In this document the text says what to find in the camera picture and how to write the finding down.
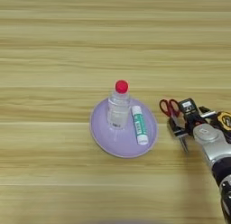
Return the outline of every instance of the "plastic bottle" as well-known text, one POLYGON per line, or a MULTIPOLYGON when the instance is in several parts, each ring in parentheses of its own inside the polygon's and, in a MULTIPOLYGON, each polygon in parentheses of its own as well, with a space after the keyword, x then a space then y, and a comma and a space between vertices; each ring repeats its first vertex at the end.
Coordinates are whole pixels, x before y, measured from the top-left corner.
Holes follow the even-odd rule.
POLYGON ((129 112, 130 96, 128 93, 128 83, 124 80, 119 80, 115 84, 115 90, 111 97, 108 99, 108 124, 117 129, 125 128, 129 112))

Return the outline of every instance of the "wooden table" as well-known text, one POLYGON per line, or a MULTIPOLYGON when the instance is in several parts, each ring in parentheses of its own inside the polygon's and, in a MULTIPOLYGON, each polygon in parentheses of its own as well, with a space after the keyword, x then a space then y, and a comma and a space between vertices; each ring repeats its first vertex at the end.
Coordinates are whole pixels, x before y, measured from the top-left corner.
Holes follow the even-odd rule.
POLYGON ((161 98, 230 110, 231 0, 0 0, 0 223, 223 224, 218 188, 161 98), (104 153, 89 115, 117 79, 159 122, 143 157, 104 153))

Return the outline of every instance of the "bottle label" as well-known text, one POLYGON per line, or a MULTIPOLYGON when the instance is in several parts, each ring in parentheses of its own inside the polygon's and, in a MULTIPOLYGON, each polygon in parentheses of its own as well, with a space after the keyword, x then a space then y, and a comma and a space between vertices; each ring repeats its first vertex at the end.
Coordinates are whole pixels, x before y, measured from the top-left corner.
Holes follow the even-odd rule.
POLYGON ((135 126, 136 136, 147 135, 147 129, 144 123, 143 114, 134 115, 134 126, 135 126))

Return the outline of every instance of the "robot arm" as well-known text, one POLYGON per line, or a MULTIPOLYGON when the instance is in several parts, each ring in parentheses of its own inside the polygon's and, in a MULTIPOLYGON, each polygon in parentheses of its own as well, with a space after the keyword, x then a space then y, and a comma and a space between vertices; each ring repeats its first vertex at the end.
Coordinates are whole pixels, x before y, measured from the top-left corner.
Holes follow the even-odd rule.
POLYGON ((181 101, 179 107, 186 122, 184 131, 201 146, 208 168, 220 189, 226 223, 231 224, 231 114, 200 107, 200 111, 205 112, 201 115, 191 98, 181 101))
POLYGON ((222 131, 209 124, 193 129, 193 136, 201 146, 206 162, 221 193, 221 206, 226 223, 231 224, 231 145, 222 131))

